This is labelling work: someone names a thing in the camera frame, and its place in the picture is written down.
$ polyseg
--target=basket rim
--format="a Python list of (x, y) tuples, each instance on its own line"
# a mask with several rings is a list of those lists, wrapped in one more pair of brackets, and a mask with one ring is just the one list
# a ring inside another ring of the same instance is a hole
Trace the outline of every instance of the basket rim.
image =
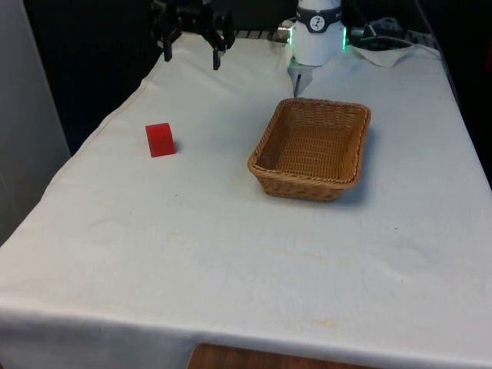
[[(258, 159), (266, 146), (268, 139), (273, 131), (274, 126), (278, 122), (278, 116), (285, 109), (287, 105), (310, 105), (310, 104), (323, 104), (323, 105), (343, 105), (343, 106), (351, 106), (352, 108), (359, 108), (364, 111), (365, 118), (364, 124), (362, 125), (361, 131), (359, 132), (358, 144), (357, 144), (357, 158), (354, 165), (354, 171), (352, 176), (349, 179), (337, 179), (337, 178), (319, 178), (319, 177), (309, 177), (306, 175), (294, 175), (291, 173), (287, 173), (284, 171), (276, 171), (273, 169), (266, 169), (258, 165)], [(369, 122), (371, 121), (371, 110), (362, 104), (350, 103), (350, 102), (341, 102), (341, 101), (331, 101), (331, 100), (322, 100), (322, 99), (314, 99), (314, 98), (288, 98), (282, 100), (277, 108), (275, 109), (275, 113), (268, 123), (267, 129), (265, 130), (263, 136), (256, 149), (251, 154), (251, 157), (248, 160), (248, 169), (250, 172), (258, 178), (268, 178), (268, 179), (277, 179), (282, 181), (289, 181), (292, 183), (298, 183), (299, 181), (303, 182), (311, 182), (313, 185), (326, 185), (332, 189), (347, 189), (357, 184), (357, 181), (361, 174), (361, 158), (362, 151), (364, 147), (364, 138), (367, 134), (367, 128), (369, 126)]]

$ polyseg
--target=wooden floor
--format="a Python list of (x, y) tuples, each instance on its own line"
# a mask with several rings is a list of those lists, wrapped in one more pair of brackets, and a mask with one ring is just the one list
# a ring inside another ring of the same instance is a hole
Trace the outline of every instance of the wooden floor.
[(201, 344), (191, 353), (188, 369), (368, 369), (356, 365)]

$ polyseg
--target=wicker basket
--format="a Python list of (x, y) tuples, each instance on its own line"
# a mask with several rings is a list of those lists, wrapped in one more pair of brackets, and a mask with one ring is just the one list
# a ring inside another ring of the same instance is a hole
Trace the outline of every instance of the wicker basket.
[(249, 159), (249, 170), (267, 194), (333, 201), (359, 181), (370, 120), (363, 105), (283, 100)]

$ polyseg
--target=gray wall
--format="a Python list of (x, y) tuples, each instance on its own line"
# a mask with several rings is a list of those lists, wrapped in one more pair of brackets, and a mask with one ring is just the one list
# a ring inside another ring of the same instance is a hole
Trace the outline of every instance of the gray wall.
[(0, 0), (0, 245), (68, 157), (25, 10)]

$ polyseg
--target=red cube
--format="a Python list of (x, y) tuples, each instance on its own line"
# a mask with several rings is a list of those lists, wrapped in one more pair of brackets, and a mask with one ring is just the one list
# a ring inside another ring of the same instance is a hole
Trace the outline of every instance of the red cube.
[(176, 152), (169, 123), (148, 125), (145, 130), (147, 132), (148, 147), (153, 158), (173, 155)]

